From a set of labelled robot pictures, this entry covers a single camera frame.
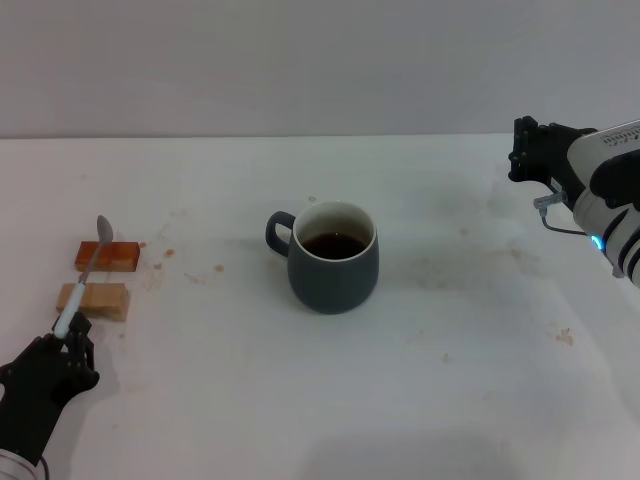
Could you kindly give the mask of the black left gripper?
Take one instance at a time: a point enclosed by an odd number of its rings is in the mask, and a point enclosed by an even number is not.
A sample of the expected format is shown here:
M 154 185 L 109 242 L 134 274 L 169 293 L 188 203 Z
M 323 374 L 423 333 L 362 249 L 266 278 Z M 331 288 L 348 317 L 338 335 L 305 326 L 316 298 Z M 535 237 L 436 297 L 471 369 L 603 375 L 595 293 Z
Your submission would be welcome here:
M 65 406 L 99 381 L 91 322 L 75 313 L 64 339 L 46 334 L 1 367 L 1 448 L 40 456 Z

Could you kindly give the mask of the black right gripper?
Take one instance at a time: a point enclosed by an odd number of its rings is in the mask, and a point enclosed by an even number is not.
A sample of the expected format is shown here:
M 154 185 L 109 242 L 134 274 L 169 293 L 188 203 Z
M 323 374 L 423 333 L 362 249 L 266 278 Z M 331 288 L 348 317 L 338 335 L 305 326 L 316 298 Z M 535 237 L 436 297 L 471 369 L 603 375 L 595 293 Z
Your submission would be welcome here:
M 513 147 L 508 155 L 511 181 L 547 181 L 548 158 L 544 152 L 549 146 L 549 133 L 554 140 L 551 176 L 567 193 L 581 193 L 585 186 L 568 160 L 570 146 L 579 138 L 595 133 L 594 128 L 576 129 L 557 123 L 549 126 L 538 123 L 531 116 L 516 118 L 513 122 Z

